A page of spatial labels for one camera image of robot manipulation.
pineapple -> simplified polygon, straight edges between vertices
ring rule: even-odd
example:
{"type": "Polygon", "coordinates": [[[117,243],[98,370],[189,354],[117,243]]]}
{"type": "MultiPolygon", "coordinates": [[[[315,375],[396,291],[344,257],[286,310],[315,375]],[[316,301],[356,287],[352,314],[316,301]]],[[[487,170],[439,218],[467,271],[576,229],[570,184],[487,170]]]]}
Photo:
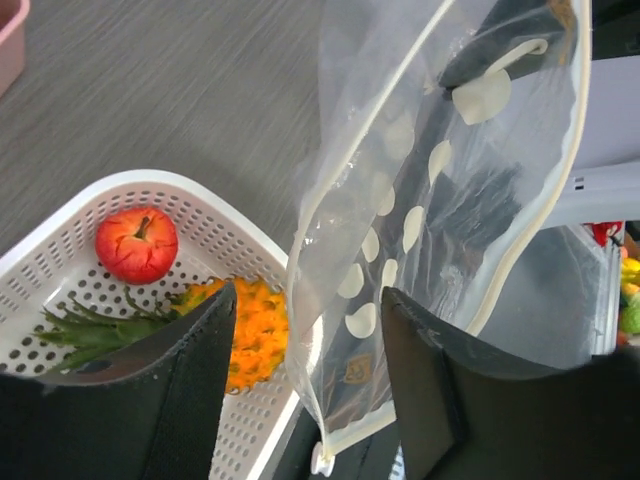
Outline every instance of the pineapple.
{"type": "Polygon", "coordinates": [[[244,278],[211,279],[204,284],[188,284],[184,293],[170,298],[171,309],[185,315],[233,282],[238,302],[226,393],[237,394],[257,382],[269,380],[284,361],[289,325],[284,293],[272,292],[266,282],[244,278]]]}

pink container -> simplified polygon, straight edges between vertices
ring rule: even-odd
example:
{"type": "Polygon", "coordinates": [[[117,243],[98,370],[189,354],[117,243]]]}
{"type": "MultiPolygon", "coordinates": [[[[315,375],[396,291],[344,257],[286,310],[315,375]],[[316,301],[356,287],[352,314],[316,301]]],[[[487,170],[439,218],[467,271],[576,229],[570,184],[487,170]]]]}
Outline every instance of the pink container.
{"type": "Polygon", "coordinates": [[[29,0],[0,0],[0,96],[24,70],[24,21],[29,0]]]}

apple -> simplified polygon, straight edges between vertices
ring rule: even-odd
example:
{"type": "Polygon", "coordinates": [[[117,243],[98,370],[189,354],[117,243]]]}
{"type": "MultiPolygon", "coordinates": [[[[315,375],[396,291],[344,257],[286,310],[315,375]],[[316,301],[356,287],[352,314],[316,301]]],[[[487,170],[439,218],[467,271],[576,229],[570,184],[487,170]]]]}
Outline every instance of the apple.
{"type": "Polygon", "coordinates": [[[104,268],[131,285],[164,277],[178,254],[178,235],[171,219],[152,207],[118,212],[98,227],[96,254],[104,268]]]}

basket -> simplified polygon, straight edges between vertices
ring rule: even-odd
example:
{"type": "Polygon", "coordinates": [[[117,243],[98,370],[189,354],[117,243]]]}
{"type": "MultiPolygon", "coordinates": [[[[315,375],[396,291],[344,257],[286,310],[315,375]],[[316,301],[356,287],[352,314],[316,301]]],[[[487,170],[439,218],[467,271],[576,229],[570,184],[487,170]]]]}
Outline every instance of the basket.
{"type": "Polygon", "coordinates": [[[24,70],[24,22],[29,0],[0,1],[0,96],[24,70]]]}
{"type": "MultiPolygon", "coordinates": [[[[107,215],[139,205],[165,211],[180,236],[169,274],[132,288],[140,305],[212,275],[259,275],[274,288],[282,286],[284,252],[209,190],[168,172],[118,173],[84,189],[0,259],[0,370],[37,375],[67,352],[30,335],[34,328],[45,328],[43,306],[53,307],[71,295],[105,314],[132,313],[122,298],[122,283],[97,262],[92,240],[107,215]]],[[[227,395],[210,478],[259,478],[298,401],[284,367],[251,392],[227,395]]]]}

tabletop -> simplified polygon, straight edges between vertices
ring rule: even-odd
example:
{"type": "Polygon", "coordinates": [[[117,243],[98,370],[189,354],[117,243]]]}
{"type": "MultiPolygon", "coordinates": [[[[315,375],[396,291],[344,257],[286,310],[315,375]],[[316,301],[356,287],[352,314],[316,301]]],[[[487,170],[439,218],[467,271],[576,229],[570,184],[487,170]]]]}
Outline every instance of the tabletop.
{"type": "Polygon", "coordinates": [[[0,98],[0,254],[82,188],[158,168],[221,196],[285,251],[317,148],[312,0],[32,2],[0,98]]]}

